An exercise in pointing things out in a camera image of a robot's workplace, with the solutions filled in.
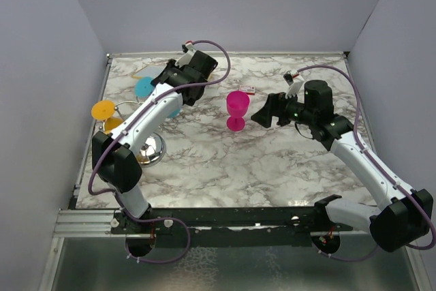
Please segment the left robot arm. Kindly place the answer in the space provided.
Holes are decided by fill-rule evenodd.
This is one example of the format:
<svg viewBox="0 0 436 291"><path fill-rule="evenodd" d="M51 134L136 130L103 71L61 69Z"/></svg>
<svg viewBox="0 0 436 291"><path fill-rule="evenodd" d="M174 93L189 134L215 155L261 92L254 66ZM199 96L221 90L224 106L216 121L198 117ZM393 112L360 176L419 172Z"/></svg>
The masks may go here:
<svg viewBox="0 0 436 291"><path fill-rule="evenodd" d="M182 106L193 106L204 93L204 87L217 61L200 50L188 50L179 60L167 62L154 78L146 101L109 134L97 132L92 138L93 173L114 188L122 206L127 209L127 225L137 233L150 225L150 204L138 182L142 168L137 160L146 139Z"/></svg>

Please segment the blue plastic wine glass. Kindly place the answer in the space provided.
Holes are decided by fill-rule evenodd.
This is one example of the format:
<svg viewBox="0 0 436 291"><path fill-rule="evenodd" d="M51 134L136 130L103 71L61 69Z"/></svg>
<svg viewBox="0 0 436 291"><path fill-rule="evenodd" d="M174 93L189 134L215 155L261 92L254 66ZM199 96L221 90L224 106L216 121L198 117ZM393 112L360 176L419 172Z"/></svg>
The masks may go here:
<svg viewBox="0 0 436 291"><path fill-rule="evenodd" d="M152 84L153 78L144 77L141 78L135 85L134 92L137 100L144 102L151 93L155 90Z"/></svg>

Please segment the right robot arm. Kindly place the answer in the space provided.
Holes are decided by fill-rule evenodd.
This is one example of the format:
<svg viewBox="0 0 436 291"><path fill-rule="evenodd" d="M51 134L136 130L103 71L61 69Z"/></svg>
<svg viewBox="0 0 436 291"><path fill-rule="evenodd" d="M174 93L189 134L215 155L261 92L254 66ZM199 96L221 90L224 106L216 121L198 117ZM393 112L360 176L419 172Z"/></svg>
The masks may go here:
<svg viewBox="0 0 436 291"><path fill-rule="evenodd" d="M398 178L362 141L353 124L334 113L332 89L323 80L292 83L286 93L270 93L251 120L269 128L291 122L306 125L312 138L338 157L372 195L375 206L331 196L317 202L313 223L329 230L336 223L370 234L384 251L393 252L427 233L433 197L425 189L415 190Z"/></svg>

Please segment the pink plastic wine glass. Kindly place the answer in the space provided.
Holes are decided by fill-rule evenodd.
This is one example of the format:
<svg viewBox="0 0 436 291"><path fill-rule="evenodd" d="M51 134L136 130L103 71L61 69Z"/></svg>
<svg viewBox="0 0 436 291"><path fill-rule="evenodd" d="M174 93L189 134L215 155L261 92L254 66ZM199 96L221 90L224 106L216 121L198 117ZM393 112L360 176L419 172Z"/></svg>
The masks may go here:
<svg viewBox="0 0 436 291"><path fill-rule="evenodd" d="M226 98L226 106L229 118L226 122L229 130L242 131L245 127L244 116L250 104L249 96L242 91L233 91Z"/></svg>

